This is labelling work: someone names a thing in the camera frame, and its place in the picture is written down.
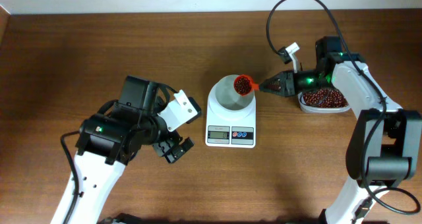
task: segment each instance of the red spoon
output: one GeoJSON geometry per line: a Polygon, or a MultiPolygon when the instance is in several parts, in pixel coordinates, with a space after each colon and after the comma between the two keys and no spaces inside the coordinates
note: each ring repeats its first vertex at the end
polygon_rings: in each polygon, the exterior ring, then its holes
{"type": "Polygon", "coordinates": [[[235,91],[242,96],[246,96],[254,90],[259,90],[259,85],[255,84],[250,76],[244,74],[235,79],[233,86],[235,91]]]}

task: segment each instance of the white digital scale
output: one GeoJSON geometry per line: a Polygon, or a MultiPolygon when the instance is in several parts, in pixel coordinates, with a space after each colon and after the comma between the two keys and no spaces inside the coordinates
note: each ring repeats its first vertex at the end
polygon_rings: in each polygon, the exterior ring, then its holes
{"type": "Polygon", "coordinates": [[[234,89],[238,75],[229,75],[215,84],[208,95],[205,144],[229,148],[253,148],[256,144],[256,100],[234,89]]]}

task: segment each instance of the cable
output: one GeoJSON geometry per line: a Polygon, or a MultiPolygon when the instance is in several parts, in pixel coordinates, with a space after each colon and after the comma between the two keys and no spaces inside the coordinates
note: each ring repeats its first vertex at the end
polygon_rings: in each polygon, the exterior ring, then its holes
{"type": "Polygon", "coordinates": [[[69,210],[67,211],[65,219],[63,220],[63,224],[67,224],[69,222],[69,219],[71,218],[72,212],[73,212],[73,210],[76,206],[76,201],[78,200],[78,196],[79,196],[78,173],[76,172],[75,164],[73,163],[71,153],[69,152],[69,149],[67,149],[67,146],[66,146],[66,143],[65,143],[66,137],[76,135],[76,134],[79,134],[79,131],[68,132],[66,134],[61,135],[61,137],[60,137],[60,143],[61,143],[61,146],[63,147],[63,150],[65,151],[67,161],[69,162],[69,165],[71,166],[71,171],[72,171],[72,174],[73,174],[73,180],[75,182],[75,191],[73,192],[72,203],[71,203],[71,206],[69,207],[69,210]]]}
{"type": "MultiPolygon", "coordinates": [[[[280,55],[280,53],[274,47],[274,45],[272,44],[271,39],[270,39],[270,23],[271,23],[272,15],[274,14],[275,10],[284,1],[286,1],[286,0],[280,0],[274,6],[274,8],[271,10],[270,15],[268,16],[268,19],[266,21],[266,38],[268,40],[268,44],[270,45],[271,49],[277,55],[280,55]]],[[[384,98],[383,94],[378,89],[378,87],[375,85],[375,83],[371,79],[369,79],[369,77],[356,65],[356,62],[353,60],[353,57],[351,56],[349,47],[347,46],[347,43],[344,40],[342,33],[340,32],[340,28],[338,27],[338,24],[336,22],[336,19],[333,17],[333,15],[330,12],[330,10],[320,0],[314,0],[314,1],[316,1],[319,5],[321,5],[321,7],[327,13],[328,17],[330,17],[330,20],[333,23],[333,25],[334,25],[334,27],[335,27],[335,29],[337,31],[337,35],[340,38],[340,41],[341,41],[341,43],[343,45],[343,48],[346,51],[347,56],[349,57],[352,65],[355,67],[355,69],[359,73],[359,75],[362,76],[371,85],[371,87],[374,89],[375,93],[377,93],[377,96],[380,98],[380,103],[382,105],[382,112],[381,112],[380,116],[378,117],[377,121],[375,122],[374,126],[372,127],[372,129],[369,131],[368,137],[365,139],[365,143],[363,145],[363,153],[362,153],[362,157],[361,157],[361,176],[362,176],[363,186],[365,187],[365,189],[367,190],[369,196],[373,200],[375,200],[382,207],[384,207],[384,208],[386,208],[386,209],[388,209],[390,211],[393,211],[393,212],[396,212],[396,213],[399,213],[399,214],[403,214],[403,215],[413,215],[413,214],[419,213],[421,211],[421,205],[420,205],[419,201],[417,200],[417,198],[414,195],[412,195],[410,192],[408,192],[406,190],[403,190],[401,188],[393,188],[393,187],[384,188],[384,191],[391,190],[391,191],[401,192],[401,193],[409,196],[413,201],[415,201],[415,203],[417,205],[417,208],[415,210],[413,210],[413,211],[404,211],[404,210],[399,210],[399,209],[397,209],[395,207],[392,207],[392,206],[384,203],[379,198],[377,198],[376,195],[375,195],[375,193],[369,188],[368,180],[367,180],[367,177],[366,177],[366,170],[365,170],[365,154],[367,152],[369,142],[371,141],[371,138],[372,138],[373,134],[375,133],[375,130],[377,129],[377,127],[381,123],[381,121],[383,121],[384,118],[385,118],[385,114],[386,114],[386,111],[387,111],[386,98],[384,98]]]]}

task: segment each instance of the wooden surface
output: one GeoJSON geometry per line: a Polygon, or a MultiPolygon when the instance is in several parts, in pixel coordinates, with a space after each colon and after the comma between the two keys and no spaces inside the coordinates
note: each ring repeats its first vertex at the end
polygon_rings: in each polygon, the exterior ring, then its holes
{"type": "MultiPolygon", "coordinates": [[[[110,99],[128,74],[183,89],[204,115],[179,129],[195,146],[168,165],[142,147],[105,203],[101,218],[273,221],[317,217],[347,177],[351,111],[301,112],[297,99],[257,93],[254,149],[204,143],[206,100],[228,74],[260,82],[283,65],[265,38],[267,12],[12,16],[0,51],[0,220],[49,223],[69,178],[59,143],[65,132],[110,99]]],[[[422,111],[422,10],[334,11],[349,48],[367,60],[384,91],[422,111]]],[[[315,41],[335,31],[322,11],[278,12],[276,47],[297,42],[304,69],[315,67],[315,41]]],[[[74,153],[76,138],[68,141],[74,153]]],[[[401,187],[422,199],[422,157],[401,187]]],[[[384,199],[413,204],[399,194],[384,199]]],[[[368,220],[420,223],[376,206],[368,220]]]]}
{"type": "Polygon", "coordinates": [[[1,47],[1,40],[3,39],[3,35],[5,34],[7,22],[9,20],[8,12],[1,7],[0,5],[0,47],[1,47]]]}

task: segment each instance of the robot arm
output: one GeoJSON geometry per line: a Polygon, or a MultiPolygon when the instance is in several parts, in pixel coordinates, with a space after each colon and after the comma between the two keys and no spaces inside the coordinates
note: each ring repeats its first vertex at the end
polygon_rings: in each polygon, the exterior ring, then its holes
{"type": "Polygon", "coordinates": [[[151,144],[168,163],[193,146],[190,138],[182,142],[176,129],[199,117],[200,107],[183,90],[168,103],[166,88],[170,87],[128,76],[119,101],[106,103],[83,122],[74,158],[79,189],[71,174],[51,224],[63,223],[74,195],[78,197],[68,223],[97,223],[111,189],[141,145],[151,144]],[[167,102],[157,96],[158,90],[167,102]]]}
{"type": "MultiPolygon", "coordinates": [[[[285,48],[280,51],[284,63],[297,61],[295,57],[286,56],[289,52],[285,48]]],[[[377,198],[388,192],[383,191],[386,187],[395,188],[402,180],[412,178],[416,170],[422,118],[418,112],[403,110],[392,101],[375,82],[363,58],[359,54],[352,54],[357,66],[386,98],[386,118],[379,124],[368,148],[364,150],[364,141],[382,111],[380,98],[374,88],[359,75],[349,57],[342,53],[339,38],[325,37],[317,41],[316,57],[315,70],[281,72],[265,80],[260,85],[260,91],[279,96],[294,96],[331,86],[341,91],[358,119],[346,154],[349,177],[336,201],[321,213],[319,222],[360,224],[376,203],[362,184],[361,158],[365,155],[365,179],[377,198]],[[383,134],[395,138],[395,144],[382,145],[383,134]]]]}

